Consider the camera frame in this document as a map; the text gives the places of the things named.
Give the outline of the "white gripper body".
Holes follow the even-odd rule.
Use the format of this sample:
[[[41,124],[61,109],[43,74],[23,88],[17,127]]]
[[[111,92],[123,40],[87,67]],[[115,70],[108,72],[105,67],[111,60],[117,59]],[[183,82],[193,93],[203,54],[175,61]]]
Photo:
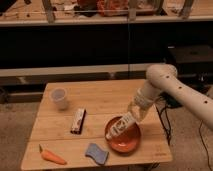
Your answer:
[[[133,118],[137,122],[141,122],[148,114],[150,107],[144,108],[136,104],[134,101],[131,101],[127,107],[127,111],[130,112]]]

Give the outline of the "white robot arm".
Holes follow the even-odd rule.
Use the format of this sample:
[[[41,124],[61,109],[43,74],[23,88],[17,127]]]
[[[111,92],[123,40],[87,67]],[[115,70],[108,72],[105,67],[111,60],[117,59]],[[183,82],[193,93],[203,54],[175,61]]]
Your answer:
[[[128,105],[127,110],[137,122],[142,121],[157,96],[166,92],[213,131],[213,100],[177,79],[171,64],[154,64],[146,70],[146,80]]]

